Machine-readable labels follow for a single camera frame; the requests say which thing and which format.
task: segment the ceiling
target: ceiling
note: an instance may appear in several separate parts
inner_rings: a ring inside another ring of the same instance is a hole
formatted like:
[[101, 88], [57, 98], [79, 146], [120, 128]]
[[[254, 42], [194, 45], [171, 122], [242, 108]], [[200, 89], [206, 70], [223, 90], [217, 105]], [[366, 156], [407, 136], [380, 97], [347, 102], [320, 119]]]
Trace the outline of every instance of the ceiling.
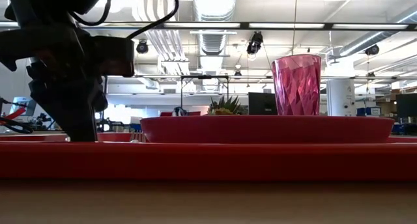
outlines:
[[[7, 0], [0, 0], [0, 7], [4, 10]], [[117, 13], [110, 13], [107, 21], [134, 21], [131, 4], [140, 4], [138, 0], [125, 0], [125, 4]], [[233, 15], [233, 21], [271, 21], [271, 22], [339, 22], [339, 23], [388, 23], [390, 20], [417, 5], [417, 0], [237, 0]], [[83, 15], [87, 21], [96, 21], [102, 14], [103, 7], [95, 7], [88, 14]], [[194, 21], [194, 6], [192, 0], [180, 0], [180, 8], [176, 14], [177, 21]], [[92, 35], [127, 36], [132, 31], [123, 29], [89, 29]], [[246, 44], [253, 31], [236, 31], [235, 35], [229, 35], [226, 45], [227, 57], [223, 60], [222, 74], [232, 75], [235, 65], [240, 64], [242, 75], [264, 76], [270, 75], [270, 63], [280, 57], [290, 55], [292, 47], [294, 54], [307, 53], [322, 55], [330, 46], [344, 46], [353, 40], [360, 38], [367, 32], [334, 31], [331, 33], [332, 43], [328, 31], [262, 31], [264, 46], [258, 52], [254, 61], [249, 61], [246, 56]], [[189, 69], [196, 70], [199, 67], [199, 47], [196, 35], [191, 35], [190, 30], [180, 30], [180, 40], [189, 60]], [[145, 35], [139, 35], [137, 39], [146, 39]], [[352, 56], [354, 69], [357, 75], [366, 75], [382, 66], [395, 64], [401, 59], [417, 54], [417, 33], [398, 33], [378, 43], [380, 53], [371, 57], [369, 64], [364, 54]], [[157, 69], [158, 53], [149, 44], [149, 52], [136, 54], [135, 63], [144, 74], [159, 74]], [[417, 61], [413, 60], [407, 65], [399, 65], [384, 76], [393, 76], [406, 72], [408, 75], [417, 71]], [[123, 84], [121, 80], [113, 80], [114, 83]], [[126, 84], [134, 84], [136, 81], [126, 80]]]

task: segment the computer monitor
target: computer monitor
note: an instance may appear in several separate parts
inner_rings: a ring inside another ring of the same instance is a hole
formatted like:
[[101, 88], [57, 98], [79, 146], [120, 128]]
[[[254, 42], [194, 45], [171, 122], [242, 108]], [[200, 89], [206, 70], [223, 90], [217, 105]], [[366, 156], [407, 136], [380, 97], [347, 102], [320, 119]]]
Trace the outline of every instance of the computer monitor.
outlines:
[[249, 92], [249, 115], [278, 115], [275, 94]]
[[[18, 103], [18, 104], [25, 104], [26, 105], [26, 108], [25, 108], [26, 111], [23, 114], [21, 114], [20, 116], [33, 116], [33, 113], [35, 113], [36, 102], [32, 98], [30, 98], [30, 97], [14, 97], [13, 102]], [[20, 106], [12, 105], [12, 107], [10, 108], [10, 113], [14, 113], [19, 108], [20, 108]]]
[[417, 93], [397, 94], [397, 116], [417, 117]]

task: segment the white pillar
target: white pillar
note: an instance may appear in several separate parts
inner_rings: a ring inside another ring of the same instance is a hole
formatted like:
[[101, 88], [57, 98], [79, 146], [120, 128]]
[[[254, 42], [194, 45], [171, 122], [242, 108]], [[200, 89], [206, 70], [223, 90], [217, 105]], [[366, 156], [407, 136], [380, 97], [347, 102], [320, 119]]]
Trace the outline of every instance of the white pillar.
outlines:
[[326, 90], [329, 116], [356, 116], [353, 79], [328, 80]]

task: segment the red tray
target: red tray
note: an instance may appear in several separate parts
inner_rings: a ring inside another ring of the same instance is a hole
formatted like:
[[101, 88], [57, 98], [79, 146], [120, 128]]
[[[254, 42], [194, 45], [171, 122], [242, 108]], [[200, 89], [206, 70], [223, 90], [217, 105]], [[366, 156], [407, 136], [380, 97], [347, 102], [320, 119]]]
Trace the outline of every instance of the red tray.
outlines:
[[394, 120], [378, 117], [198, 116], [141, 120], [152, 143], [383, 143]]
[[[414, 138], [391, 138], [416, 141]], [[0, 142], [0, 178], [417, 181], [417, 143]]]

